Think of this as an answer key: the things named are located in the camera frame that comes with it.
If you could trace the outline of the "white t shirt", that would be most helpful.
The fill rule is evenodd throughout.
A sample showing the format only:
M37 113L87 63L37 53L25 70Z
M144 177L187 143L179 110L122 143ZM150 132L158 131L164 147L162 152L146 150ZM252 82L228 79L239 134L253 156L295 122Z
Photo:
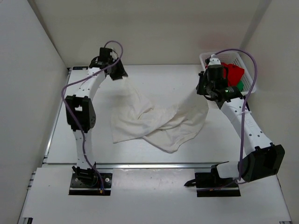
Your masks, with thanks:
M113 143L144 139L174 153L201 131L208 110L206 99L193 92L169 107L157 105L125 78L111 114Z

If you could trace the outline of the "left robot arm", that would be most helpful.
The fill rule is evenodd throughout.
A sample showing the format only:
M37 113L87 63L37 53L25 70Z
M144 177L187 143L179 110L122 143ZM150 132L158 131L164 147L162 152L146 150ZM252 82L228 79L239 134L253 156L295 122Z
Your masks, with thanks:
M91 140L96 123L93 98L107 76L112 80L119 80L128 75L116 51L102 47L99 55L91 60L87 77L72 83L80 86L73 95L64 98L67 123L73 131L77 148L77 165L73 167L73 171L82 175L81 180L88 187L96 185L98 181Z

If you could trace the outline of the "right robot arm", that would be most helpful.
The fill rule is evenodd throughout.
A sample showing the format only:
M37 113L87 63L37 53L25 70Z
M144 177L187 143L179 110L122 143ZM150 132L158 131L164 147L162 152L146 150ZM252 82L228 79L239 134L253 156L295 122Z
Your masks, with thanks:
M240 159L216 165L210 174L214 186L223 185L227 178L252 182L276 175L285 150L275 145L261 130L246 107L245 98L236 86L229 86L221 64L209 65L199 74L197 94L214 101L231 122L241 139Z

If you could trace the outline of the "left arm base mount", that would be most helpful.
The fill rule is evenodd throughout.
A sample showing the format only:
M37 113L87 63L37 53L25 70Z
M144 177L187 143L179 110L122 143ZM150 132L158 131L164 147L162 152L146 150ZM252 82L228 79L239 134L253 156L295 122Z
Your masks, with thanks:
M71 196L110 196L113 173L100 173L93 169L81 169L72 166L72 176L69 187Z

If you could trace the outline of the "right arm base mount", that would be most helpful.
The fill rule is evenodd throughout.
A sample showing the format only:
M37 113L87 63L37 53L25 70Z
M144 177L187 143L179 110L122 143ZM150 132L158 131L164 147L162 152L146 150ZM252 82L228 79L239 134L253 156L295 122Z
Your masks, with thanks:
M194 178L184 187L196 188L197 197L240 197L240 188L233 177L220 178L217 166L220 163L189 163L194 168Z

